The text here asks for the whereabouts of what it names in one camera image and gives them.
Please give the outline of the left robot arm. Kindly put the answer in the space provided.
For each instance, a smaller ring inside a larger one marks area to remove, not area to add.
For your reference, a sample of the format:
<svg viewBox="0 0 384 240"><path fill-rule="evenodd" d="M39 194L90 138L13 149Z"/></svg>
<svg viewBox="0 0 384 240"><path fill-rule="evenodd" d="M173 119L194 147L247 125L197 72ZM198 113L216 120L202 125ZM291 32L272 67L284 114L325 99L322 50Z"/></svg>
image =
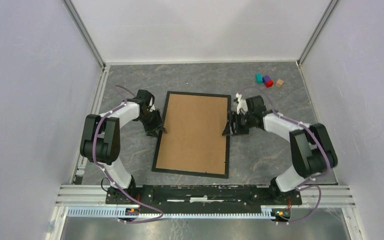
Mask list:
<svg viewBox="0 0 384 240"><path fill-rule="evenodd" d="M155 107L155 96L144 89L133 98L126 98L117 107L101 114L89 114L85 118L80 154L94 163L118 190L118 197L125 204L137 198L134 177L120 160L121 128L130 122L140 122L149 137L157 138L166 132L161 112Z"/></svg>

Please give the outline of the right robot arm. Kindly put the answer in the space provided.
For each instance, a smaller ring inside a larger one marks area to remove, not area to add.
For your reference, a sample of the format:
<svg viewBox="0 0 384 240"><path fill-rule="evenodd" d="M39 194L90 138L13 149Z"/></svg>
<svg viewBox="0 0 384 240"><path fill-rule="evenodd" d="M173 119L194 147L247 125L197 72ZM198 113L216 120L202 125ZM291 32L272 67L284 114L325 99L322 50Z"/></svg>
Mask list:
<svg viewBox="0 0 384 240"><path fill-rule="evenodd" d="M268 110L260 95L234 98L236 110L227 115L223 136L247 135L257 128L275 134L290 145L291 166L269 185L269 199L282 204L289 193L299 190L311 179L330 172L337 166L338 158L326 127L321 123L307 124Z"/></svg>

